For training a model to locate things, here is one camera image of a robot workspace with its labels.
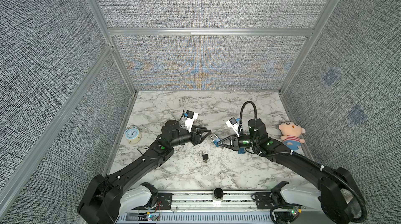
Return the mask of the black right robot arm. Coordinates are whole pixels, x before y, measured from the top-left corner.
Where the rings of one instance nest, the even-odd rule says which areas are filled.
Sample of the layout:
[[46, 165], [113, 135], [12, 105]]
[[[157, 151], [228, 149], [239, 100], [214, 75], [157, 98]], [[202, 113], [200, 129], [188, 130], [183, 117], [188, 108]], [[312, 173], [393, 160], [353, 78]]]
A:
[[241, 123], [240, 119], [228, 120], [227, 125], [235, 133], [214, 140], [214, 144], [239, 154], [252, 149], [252, 154], [281, 164], [302, 176], [320, 192], [314, 199], [317, 203], [314, 208], [323, 210], [337, 224], [363, 223], [367, 219], [365, 199], [348, 170], [326, 167], [297, 153], [301, 140], [294, 132], [279, 141], [268, 136], [266, 126], [259, 118], [248, 121], [249, 134], [244, 134]]

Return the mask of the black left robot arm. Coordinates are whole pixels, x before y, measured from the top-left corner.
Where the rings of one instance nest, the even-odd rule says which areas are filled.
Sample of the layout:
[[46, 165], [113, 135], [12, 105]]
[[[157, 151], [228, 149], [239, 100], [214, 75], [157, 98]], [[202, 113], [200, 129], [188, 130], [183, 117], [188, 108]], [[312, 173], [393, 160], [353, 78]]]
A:
[[168, 120], [161, 134], [144, 154], [123, 169], [108, 176], [97, 175], [89, 183], [78, 207], [78, 214], [88, 224], [113, 224], [121, 213], [137, 207], [153, 207], [158, 191], [149, 183], [131, 190], [131, 186], [152, 170], [164, 164], [174, 153], [175, 146], [201, 144], [211, 130], [192, 126], [181, 127], [176, 120]]

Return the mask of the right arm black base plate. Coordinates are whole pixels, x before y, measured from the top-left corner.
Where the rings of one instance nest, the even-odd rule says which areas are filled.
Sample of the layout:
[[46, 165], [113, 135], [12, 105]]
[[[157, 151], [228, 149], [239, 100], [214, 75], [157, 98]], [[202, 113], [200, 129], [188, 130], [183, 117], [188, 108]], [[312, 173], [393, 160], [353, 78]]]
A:
[[298, 204], [290, 204], [285, 202], [284, 198], [278, 193], [272, 192], [258, 192], [251, 195], [251, 199], [255, 201], [258, 210], [299, 207]]

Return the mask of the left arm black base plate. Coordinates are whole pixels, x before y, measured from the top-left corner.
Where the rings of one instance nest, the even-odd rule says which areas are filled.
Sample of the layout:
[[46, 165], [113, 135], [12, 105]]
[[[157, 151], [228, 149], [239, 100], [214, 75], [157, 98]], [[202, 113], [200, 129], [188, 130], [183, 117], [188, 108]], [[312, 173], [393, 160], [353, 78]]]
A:
[[131, 207], [130, 210], [151, 210], [154, 211], [158, 205], [158, 209], [170, 210], [172, 205], [172, 193], [158, 193], [157, 196], [152, 196], [148, 203], [144, 206]]

